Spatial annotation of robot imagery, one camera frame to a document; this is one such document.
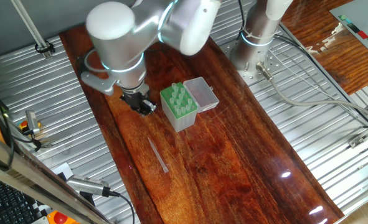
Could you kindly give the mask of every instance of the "cable clamp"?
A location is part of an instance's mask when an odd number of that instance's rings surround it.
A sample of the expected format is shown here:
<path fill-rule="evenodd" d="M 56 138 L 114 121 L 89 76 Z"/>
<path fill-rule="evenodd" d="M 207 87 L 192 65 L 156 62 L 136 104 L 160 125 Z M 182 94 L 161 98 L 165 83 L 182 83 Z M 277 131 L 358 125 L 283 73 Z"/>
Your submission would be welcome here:
<path fill-rule="evenodd" d="M 39 45 L 38 44 L 35 44 L 35 46 L 34 46 L 35 51 L 38 52 L 38 53 L 41 53 L 41 54 L 46 53 L 48 51 L 49 52 L 52 52 L 52 53 L 55 53 L 54 45 L 51 44 L 50 42 L 48 42 L 47 40 L 45 42 L 48 45 L 47 48 L 44 48 L 44 49 L 39 50 L 38 49 L 39 48 Z"/>

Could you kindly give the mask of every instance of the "keyboard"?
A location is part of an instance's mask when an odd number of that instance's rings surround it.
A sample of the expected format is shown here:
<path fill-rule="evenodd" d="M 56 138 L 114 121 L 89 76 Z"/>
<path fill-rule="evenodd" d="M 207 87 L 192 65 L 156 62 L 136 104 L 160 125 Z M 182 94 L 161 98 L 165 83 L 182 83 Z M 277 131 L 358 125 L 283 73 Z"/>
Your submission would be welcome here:
<path fill-rule="evenodd" d="M 0 181 L 0 224 L 31 224 L 39 219 L 36 200 Z"/>

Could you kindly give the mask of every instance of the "gray cable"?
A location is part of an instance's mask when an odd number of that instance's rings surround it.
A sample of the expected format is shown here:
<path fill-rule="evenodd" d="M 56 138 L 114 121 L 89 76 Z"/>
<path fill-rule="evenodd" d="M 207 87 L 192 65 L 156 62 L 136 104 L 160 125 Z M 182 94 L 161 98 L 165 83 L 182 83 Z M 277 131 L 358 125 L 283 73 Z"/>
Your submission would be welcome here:
<path fill-rule="evenodd" d="M 282 97 L 282 99 L 291 104 L 291 105 L 295 105 L 295 106 L 315 106 L 315 105 L 325 105 L 325 104 L 337 104 L 337 105 L 344 105 L 344 106 L 349 106 L 355 109 L 359 109 L 359 111 L 363 112 L 364 114 L 368 115 L 368 111 L 365 108 L 362 108 L 358 105 L 349 103 L 349 102 L 345 102 L 345 101 L 341 101 L 341 100 L 324 100 L 324 101 L 315 101 L 315 102 L 304 102 L 304 103 L 300 103 L 300 102 L 296 102 L 293 101 L 289 98 L 287 98 L 284 94 L 282 94 L 282 92 L 278 89 L 275 81 L 273 79 L 270 80 L 271 85 L 274 87 L 275 91 Z"/>
<path fill-rule="evenodd" d="M 107 72 L 107 69 L 97 69 L 97 68 L 93 68 L 91 67 L 91 65 L 88 63 L 88 56 L 90 56 L 90 54 L 96 52 L 97 50 L 92 49 L 89 51 L 89 53 L 86 54 L 86 56 L 84 57 L 84 65 L 91 71 L 93 72 Z"/>

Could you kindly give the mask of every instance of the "gray wall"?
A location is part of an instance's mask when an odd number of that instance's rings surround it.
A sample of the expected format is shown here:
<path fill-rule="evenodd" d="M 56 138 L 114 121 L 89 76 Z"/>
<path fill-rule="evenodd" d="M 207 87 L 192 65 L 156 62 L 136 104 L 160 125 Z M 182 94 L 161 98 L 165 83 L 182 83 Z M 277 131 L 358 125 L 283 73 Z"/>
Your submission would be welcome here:
<path fill-rule="evenodd" d="M 96 5 L 111 0 L 21 0 L 44 38 L 83 23 Z M 134 0 L 120 0 L 132 5 Z M 35 42 L 10 0 L 0 0 L 0 55 Z"/>

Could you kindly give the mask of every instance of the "wooden table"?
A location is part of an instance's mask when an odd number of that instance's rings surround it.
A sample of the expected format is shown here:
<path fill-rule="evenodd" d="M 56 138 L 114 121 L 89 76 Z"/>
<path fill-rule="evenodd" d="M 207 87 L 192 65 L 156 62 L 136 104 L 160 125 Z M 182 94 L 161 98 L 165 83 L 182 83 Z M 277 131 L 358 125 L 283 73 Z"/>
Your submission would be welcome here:
<path fill-rule="evenodd" d="M 282 22 L 350 95 L 368 85 L 368 49 L 329 11 L 348 2 L 294 0 Z"/>
<path fill-rule="evenodd" d="M 77 71 L 77 57 L 92 47 L 85 28 L 60 38 Z M 145 118 L 119 99 L 118 87 L 106 96 L 82 84 L 142 223 L 317 224 L 343 216 L 211 39 L 192 57 L 156 44 L 145 60 L 145 82 L 159 105 Z M 90 63 L 100 66 L 97 57 Z M 159 92 L 199 76 L 220 103 L 176 133 Z M 320 212 L 309 214 L 319 206 Z"/>

